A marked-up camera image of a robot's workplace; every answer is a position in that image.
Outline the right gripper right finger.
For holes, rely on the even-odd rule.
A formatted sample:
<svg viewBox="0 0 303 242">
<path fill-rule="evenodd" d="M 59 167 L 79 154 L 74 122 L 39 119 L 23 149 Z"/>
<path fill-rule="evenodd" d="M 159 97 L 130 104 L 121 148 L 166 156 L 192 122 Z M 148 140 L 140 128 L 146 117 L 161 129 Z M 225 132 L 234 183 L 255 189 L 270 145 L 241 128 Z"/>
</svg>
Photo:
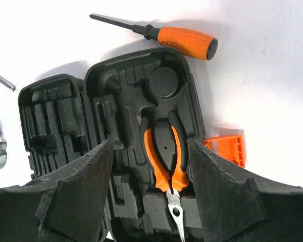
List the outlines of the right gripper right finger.
<svg viewBox="0 0 303 242">
<path fill-rule="evenodd" d="M 254 174 L 188 142 L 205 241 L 303 241 L 303 188 Z"/>
</svg>

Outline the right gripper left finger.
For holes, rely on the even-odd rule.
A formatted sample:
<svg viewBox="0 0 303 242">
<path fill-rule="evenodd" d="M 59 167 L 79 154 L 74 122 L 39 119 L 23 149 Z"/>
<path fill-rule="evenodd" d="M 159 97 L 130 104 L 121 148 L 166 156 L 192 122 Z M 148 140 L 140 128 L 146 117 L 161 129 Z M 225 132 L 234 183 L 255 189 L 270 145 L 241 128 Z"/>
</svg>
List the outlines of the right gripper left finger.
<svg viewBox="0 0 303 242">
<path fill-rule="evenodd" d="M 0 241 L 97 241 L 111 176 L 113 146 L 23 186 L 0 189 Z"/>
</svg>

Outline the orange handled needle-nose pliers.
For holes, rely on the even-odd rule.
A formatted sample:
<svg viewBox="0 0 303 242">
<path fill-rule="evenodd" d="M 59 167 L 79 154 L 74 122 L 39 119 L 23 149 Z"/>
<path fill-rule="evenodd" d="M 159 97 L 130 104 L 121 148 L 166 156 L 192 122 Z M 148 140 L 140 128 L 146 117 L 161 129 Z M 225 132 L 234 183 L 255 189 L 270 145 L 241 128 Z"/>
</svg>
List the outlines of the orange handled needle-nose pliers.
<svg viewBox="0 0 303 242">
<path fill-rule="evenodd" d="M 155 187 L 166 194 L 168 209 L 176 223 L 181 241 L 185 241 L 184 212 L 180 192 L 189 185 L 186 174 L 188 154 L 186 133 L 176 111 L 154 124 L 141 119 L 140 141 L 146 161 L 153 171 Z"/>
</svg>

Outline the black plastic tool case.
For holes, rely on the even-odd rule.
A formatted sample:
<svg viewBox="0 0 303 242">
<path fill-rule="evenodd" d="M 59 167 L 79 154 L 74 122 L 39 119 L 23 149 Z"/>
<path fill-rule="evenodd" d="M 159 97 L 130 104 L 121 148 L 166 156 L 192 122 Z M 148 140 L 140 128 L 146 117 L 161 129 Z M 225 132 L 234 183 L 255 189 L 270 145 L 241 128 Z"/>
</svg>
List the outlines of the black plastic tool case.
<svg viewBox="0 0 303 242">
<path fill-rule="evenodd" d="M 193 75 L 177 50 L 157 47 L 24 87 L 18 97 L 32 179 L 81 157 L 104 140 L 114 156 L 99 241 L 179 241 L 165 193 L 155 187 L 141 147 L 140 122 L 176 111 L 186 140 L 205 139 Z"/>
</svg>

